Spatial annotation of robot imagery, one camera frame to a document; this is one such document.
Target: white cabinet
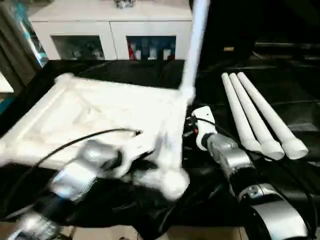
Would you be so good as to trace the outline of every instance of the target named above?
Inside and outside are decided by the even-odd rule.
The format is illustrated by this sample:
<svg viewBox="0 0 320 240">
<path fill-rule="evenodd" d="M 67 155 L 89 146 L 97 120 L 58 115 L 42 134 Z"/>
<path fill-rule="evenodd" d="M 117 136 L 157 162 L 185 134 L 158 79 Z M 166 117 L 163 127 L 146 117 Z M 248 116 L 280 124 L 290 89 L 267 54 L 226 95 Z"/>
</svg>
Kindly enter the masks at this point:
<svg viewBox="0 0 320 240">
<path fill-rule="evenodd" d="M 55 0 L 29 19 L 51 60 L 185 59 L 192 30 L 188 0 Z"/>
<path fill-rule="evenodd" d="M 50 60 L 117 59 L 108 22 L 33 22 Z"/>
</svg>

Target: cabinet door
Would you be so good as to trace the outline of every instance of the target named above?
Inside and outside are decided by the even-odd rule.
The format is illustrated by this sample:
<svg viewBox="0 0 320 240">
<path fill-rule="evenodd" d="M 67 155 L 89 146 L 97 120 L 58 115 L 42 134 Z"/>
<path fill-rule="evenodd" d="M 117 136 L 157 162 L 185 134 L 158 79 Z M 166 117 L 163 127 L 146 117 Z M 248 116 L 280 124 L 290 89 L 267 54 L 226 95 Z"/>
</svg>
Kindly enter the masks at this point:
<svg viewBox="0 0 320 240">
<path fill-rule="evenodd" d="M 32 22 L 50 60 L 114 60 L 108 22 Z"/>
<path fill-rule="evenodd" d="M 186 59 L 191 21 L 112 21 L 118 59 Z"/>
</svg>

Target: white pvc pipe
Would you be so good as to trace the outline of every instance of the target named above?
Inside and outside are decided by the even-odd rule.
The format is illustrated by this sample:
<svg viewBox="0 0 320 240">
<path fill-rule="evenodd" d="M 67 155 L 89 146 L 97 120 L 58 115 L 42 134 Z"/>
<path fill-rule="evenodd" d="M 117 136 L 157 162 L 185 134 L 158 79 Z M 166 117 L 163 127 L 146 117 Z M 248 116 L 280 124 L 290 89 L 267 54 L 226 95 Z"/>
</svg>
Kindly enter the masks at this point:
<svg viewBox="0 0 320 240">
<path fill-rule="evenodd" d="M 196 95 L 195 81 L 204 31 L 207 26 L 209 5 L 210 0 L 195 0 L 193 3 L 190 48 L 184 62 L 182 81 L 179 87 L 189 104 L 193 102 Z"/>
<path fill-rule="evenodd" d="M 267 120 L 274 133 L 282 143 L 282 148 L 289 159 L 300 159 L 308 154 L 306 145 L 291 132 L 276 111 L 270 106 L 266 99 L 251 83 L 243 72 L 238 73 L 238 77 L 256 106 Z"/>
<path fill-rule="evenodd" d="M 245 112 L 241 107 L 237 94 L 226 72 L 222 75 L 222 82 L 228 98 L 236 129 L 239 134 L 241 144 L 248 150 L 262 152 L 260 143 L 256 140 Z"/>
<path fill-rule="evenodd" d="M 266 124 L 256 110 L 256 107 L 246 93 L 246 90 L 237 78 L 237 75 L 235 73 L 231 73 L 230 79 L 234 90 L 236 91 L 236 94 L 241 102 L 241 106 L 243 107 L 243 110 L 254 131 L 254 134 L 261 144 L 262 153 L 275 160 L 282 159 L 285 155 L 283 149 L 281 148 L 279 142 L 274 140 L 274 138 L 272 137 Z"/>
</svg>

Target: black cable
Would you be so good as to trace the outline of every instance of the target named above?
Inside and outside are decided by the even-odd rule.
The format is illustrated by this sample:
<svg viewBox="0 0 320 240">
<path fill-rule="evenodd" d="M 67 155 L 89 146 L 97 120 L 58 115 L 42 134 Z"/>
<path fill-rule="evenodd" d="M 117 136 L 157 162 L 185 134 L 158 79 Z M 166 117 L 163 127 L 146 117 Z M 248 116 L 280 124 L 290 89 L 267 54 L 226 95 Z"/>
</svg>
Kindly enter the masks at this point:
<svg viewBox="0 0 320 240">
<path fill-rule="evenodd" d="M 246 153 L 251 153 L 251 154 L 255 154 L 259 157 L 262 157 L 262 158 L 265 158 L 265 159 L 268 159 L 268 160 L 271 160 L 272 162 L 275 162 L 277 163 L 281 168 L 283 168 L 288 174 L 289 176 L 296 182 L 296 184 L 298 185 L 298 187 L 300 188 L 300 190 L 303 191 L 303 193 L 305 194 L 306 198 L 307 198 L 307 201 L 308 201 L 308 204 L 310 205 L 310 208 L 312 209 L 312 213 L 313 213 L 313 226 L 311 227 L 310 231 L 308 232 L 308 237 L 310 239 L 313 239 L 314 236 L 316 236 L 316 232 L 317 232 L 317 227 L 318 227 L 318 214 L 317 214 L 317 208 L 316 208 L 316 204 L 315 204 L 315 201 L 313 199 L 313 197 L 311 196 L 311 194 L 308 192 L 308 190 L 305 188 L 304 184 L 300 181 L 299 178 L 297 178 L 295 176 L 295 174 L 292 173 L 292 171 L 285 165 L 282 164 L 281 161 L 279 160 L 275 160 L 269 156 L 266 156 L 264 154 L 262 154 L 261 152 L 256 152 L 256 151 L 251 151 L 251 150 L 248 150 L 246 149 L 232 134 L 230 134 L 228 131 L 226 131 L 224 128 L 218 126 L 217 124 L 215 124 L 214 122 L 212 121 L 209 121 L 209 120 L 206 120 L 204 118 L 196 118 L 197 120 L 199 121 L 203 121 L 203 122 L 206 122 L 206 123 L 209 123 L 213 126 L 215 126 L 218 130 L 220 130 L 221 132 L 223 132 L 225 135 L 227 135 L 229 138 L 231 138 L 232 140 L 234 140 L 238 146 L 244 150 Z M 283 194 L 283 192 L 281 192 L 279 189 L 277 189 L 277 191 L 283 196 L 285 197 L 286 201 L 290 203 L 289 199 L 286 197 L 285 194 Z"/>
<path fill-rule="evenodd" d="M 115 128 L 115 129 L 109 129 L 109 130 L 103 130 L 103 131 L 98 131 L 83 137 L 80 137 L 78 139 L 72 140 L 60 147 L 58 147 L 57 149 L 53 150 L 52 152 L 50 152 L 47 156 L 43 157 L 42 159 L 40 159 L 36 164 L 34 164 L 30 169 L 28 169 L 27 171 L 25 171 L 25 173 L 16 181 L 15 185 L 11 188 L 10 192 L 8 193 L 6 199 L 4 200 L 3 203 L 3 207 L 2 207 L 2 219 L 6 219 L 5 215 L 9 206 L 10 201 L 12 200 L 12 198 L 15 196 L 17 190 L 19 189 L 19 187 L 21 186 L 21 184 L 23 183 L 23 181 L 36 169 L 38 168 L 44 161 L 46 161 L 48 158 L 50 158 L 52 155 L 56 154 L 57 152 L 73 145 L 76 143 L 79 143 L 83 140 L 98 136 L 98 135 L 102 135 L 102 134 L 107 134 L 107 133 L 113 133 L 113 132 L 135 132 L 136 134 L 139 134 L 140 131 L 138 130 L 132 130 L 129 128 Z"/>
</svg>

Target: shelf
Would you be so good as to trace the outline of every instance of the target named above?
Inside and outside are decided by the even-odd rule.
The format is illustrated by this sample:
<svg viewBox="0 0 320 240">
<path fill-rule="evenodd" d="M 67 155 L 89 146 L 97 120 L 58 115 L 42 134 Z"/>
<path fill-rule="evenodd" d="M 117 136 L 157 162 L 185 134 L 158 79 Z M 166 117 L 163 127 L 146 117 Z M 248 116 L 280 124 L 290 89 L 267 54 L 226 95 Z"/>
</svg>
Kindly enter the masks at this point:
<svg viewBox="0 0 320 240">
<path fill-rule="evenodd" d="M 141 0 L 119 9 L 113 0 L 55 0 L 35 11 L 31 22 L 192 21 L 188 0 Z"/>
</svg>

